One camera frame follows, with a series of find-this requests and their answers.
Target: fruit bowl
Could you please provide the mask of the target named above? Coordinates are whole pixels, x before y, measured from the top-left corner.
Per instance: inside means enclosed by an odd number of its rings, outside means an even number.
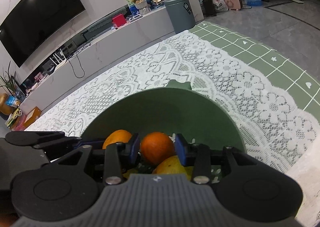
[[[144,90],[114,103],[96,117],[82,134],[83,139],[106,138],[125,129],[139,133],[182,133],[188,142],[222,150],[233,146],[245,151],[238,128],[215,102],[191,90],[189,82],[171,80],[166,87]]]

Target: trash can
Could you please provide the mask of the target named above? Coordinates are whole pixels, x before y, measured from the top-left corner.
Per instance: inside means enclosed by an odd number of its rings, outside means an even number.
[[[165,0],[164,5],[176,34],[196,25],[189,0]]]

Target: lace tablecloth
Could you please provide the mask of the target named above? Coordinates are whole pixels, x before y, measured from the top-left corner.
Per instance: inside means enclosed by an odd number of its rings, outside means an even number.
[[[97,76],[41,116],[28,130],[80,136],[125,96],[190,81],[231,116],[251,156],[287,172],[319,135],[319,123],[283,89],[227,52],[184,31]]]

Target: orange box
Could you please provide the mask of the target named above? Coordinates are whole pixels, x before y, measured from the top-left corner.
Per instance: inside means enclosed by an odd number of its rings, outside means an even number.
[[[26,117],[24,122],[24,127],[29,127],[32,123],[34,123],[41,115],[41,110],[38,107],[35,107]]]

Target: black tv screen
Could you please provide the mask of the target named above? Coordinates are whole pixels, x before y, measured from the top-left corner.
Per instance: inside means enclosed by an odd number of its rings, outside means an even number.
[[[0,41],[20,67],[55,31],[84,11],[80,0],[21,0],[0,26]]]

